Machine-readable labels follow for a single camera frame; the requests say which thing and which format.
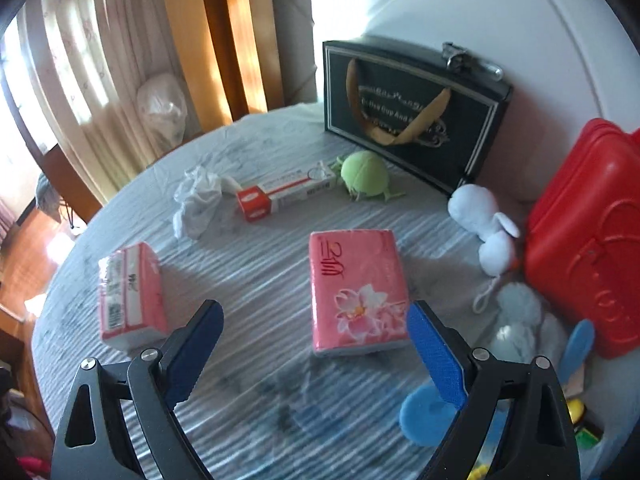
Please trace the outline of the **yellow toy figure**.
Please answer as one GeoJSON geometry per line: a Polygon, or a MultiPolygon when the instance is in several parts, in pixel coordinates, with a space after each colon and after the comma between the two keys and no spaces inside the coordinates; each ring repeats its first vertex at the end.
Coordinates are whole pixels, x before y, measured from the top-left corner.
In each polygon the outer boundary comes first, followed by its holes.
{"type": "MultiPolygon", "coordinates": [[[[573,424],[576,442],[578,443],[579,446],[582,446],[582,440],[584,440],[584,438],[582,437],[582,433],[584,432],[584,429],[585,429],[587,408],[584,402],[582,402],[579,399],[569,400],[567,402],[567,406],[568,406],[568,411],[570,412],[570,420],[572,421],[572,424],[573,424]]],[[[468,479],[469,480],[484,479],[486,477],[486,474],[488,473],[488,470],[489,470],[488,464],[479,463],[469,473],[468,479]]]]}

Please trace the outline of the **metal binder clip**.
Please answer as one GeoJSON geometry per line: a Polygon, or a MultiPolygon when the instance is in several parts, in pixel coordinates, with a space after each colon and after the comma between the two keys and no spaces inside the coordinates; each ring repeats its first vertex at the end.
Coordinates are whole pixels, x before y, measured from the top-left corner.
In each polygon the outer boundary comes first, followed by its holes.
{"type": "Polygon", "coordinates": [[[454,73],[483,73],[494,81],[503,80],[503,69],[484,58],[479,58],[465,47],[458,46],[453,42],[442,44],[442,59],[445,61],[446,69],[454,73]]]}

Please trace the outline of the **dark green-label bottle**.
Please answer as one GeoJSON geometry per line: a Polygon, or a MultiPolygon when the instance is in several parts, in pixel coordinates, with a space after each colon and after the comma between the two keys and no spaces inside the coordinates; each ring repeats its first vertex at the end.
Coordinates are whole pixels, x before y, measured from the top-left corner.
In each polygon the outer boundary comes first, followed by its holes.
{"type": "Polygon", "coordinates": [[[580,450],[591,450],[602,441],[604,431],[594,422],[583,420],[574,426],[574,435],[580,450]]]}

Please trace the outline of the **beige curtain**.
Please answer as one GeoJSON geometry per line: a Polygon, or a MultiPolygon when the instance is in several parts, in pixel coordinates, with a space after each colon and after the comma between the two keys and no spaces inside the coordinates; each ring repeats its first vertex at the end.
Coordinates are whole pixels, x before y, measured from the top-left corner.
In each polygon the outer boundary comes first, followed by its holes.
{"type": "Polygon", "coordinates": [[[1,45],[10,95],[37,148],[60,148],[101,205],[172,150],[138,114],[145,81],[174,74],[189,110],[182,142],[201,129],[164,0],[25,0],[1,45]]]}

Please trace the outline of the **green ball toy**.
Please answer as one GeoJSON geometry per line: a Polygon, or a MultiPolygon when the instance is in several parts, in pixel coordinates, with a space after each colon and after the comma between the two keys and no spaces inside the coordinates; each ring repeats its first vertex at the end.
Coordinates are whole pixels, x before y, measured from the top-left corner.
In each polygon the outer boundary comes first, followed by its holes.
{"type": "Polygon", "coordinates": [[[390,174],[384,160],[371,151],[358,151],[345,158],[337,157],[330,166],[344,184],[352,200],[383,197],[386,202],[403,192],[390,188],[390,174]]]}

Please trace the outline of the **wooden door frame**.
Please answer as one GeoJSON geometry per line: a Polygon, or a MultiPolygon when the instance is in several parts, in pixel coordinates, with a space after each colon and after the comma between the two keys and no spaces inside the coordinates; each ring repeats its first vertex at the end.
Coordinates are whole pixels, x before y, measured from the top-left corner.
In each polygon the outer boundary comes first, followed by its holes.
{"type": "Polygon", "coordinates": [[[284,105],[272,0],[165,0],[205,132],[284,105]]]}

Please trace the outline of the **red white medicine box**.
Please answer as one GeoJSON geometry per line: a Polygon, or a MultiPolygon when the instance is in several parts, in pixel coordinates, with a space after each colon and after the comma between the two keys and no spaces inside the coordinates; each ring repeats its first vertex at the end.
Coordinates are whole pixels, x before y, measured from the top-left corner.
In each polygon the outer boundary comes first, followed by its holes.
{"type": "Polygon", "coordinates": [[[243,188],[236,200],[246,221],[253,222],[320,192],[334,188],[337,175],[325,162],[316,162],[243,188]]]}

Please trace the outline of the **dark gift bag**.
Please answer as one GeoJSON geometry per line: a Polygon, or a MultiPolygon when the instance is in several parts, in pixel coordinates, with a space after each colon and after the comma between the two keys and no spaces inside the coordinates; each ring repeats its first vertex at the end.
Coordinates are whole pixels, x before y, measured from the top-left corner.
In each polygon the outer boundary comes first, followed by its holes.
{"type": "Polygon", "coordinates": [[[452,194],[476,180],[508,108],[503,77],[454,73],[442,48],[362,36],[322,44],[326,131],[452,194]]]}

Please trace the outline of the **red plastic case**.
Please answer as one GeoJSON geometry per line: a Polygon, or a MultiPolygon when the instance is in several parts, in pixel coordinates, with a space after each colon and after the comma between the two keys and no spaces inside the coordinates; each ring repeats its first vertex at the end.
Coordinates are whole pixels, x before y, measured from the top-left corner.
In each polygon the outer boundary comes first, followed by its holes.
{"type": "Polygon", "coordinates": [[[590,120],[527,220],[524,273],[615,359],[639,345],[639,135],[590,120]]]}

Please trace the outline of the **grey plush toy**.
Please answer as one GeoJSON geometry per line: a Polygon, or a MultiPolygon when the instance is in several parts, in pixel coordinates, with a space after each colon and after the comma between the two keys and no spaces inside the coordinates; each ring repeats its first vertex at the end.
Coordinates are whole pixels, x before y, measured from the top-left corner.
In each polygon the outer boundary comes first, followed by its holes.
{"type": "Polygon", "coordinates": [[[567,333],[539,295],[523,283],[510,283],[497,294],[496,331],[488,350],[499,360],[530,363],[545,356],[558,365],[567,344],[567,333]]]}

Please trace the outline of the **white plush bunny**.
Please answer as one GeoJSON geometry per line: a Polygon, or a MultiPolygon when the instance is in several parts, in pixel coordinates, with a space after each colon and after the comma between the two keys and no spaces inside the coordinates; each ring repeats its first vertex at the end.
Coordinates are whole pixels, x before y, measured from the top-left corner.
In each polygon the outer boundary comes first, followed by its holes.
{"type": "Polygon", "coordinates": [[[516,223],[500,210],[495,195],[488,188],[476,184],[457,188],[448,200],[447,210],[450,218],[462,229],[480,239],[478,263],[491,278],[487,289],[472,303],[472,311],[480,314],[486,309],[499,278],[514,268],[515,241],[521,232],[516,223]]]}

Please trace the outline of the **small pink tissue pack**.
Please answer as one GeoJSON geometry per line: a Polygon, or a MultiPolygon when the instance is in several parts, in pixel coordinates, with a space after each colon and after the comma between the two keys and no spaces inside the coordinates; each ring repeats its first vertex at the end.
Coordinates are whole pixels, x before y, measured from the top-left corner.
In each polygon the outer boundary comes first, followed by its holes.
{"type": "Polygon", "coordinates": [[[98,294],[100,337],[110,348],[130,352],[167,337],[160,262],[148,244],[102,258],[98,294]]]}

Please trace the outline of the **white plastic bag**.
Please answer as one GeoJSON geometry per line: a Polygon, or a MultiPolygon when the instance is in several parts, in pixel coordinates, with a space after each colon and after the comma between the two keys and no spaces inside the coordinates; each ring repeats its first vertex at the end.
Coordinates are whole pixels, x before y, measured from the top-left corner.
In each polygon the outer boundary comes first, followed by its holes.
{"type": "Polygon", "coordinates": [[[180,80],[174,74],[163,73],[145,81],[137,92],[137,111],[163,150],[182,142],[189,110],[180,80]]]}

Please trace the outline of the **crumpled white tissue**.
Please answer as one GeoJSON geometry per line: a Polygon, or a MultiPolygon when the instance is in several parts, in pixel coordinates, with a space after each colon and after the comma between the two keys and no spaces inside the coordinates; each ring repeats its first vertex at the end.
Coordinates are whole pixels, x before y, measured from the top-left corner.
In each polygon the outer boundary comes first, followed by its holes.
{"type": "Polygon", "coordinates": [[[197,240],[213,220],[222,198],[241,190],[232,177],[220,176],[203,166],[186,170],[174,194],[178,205],[172,217],[175,238],[197,240]]]}

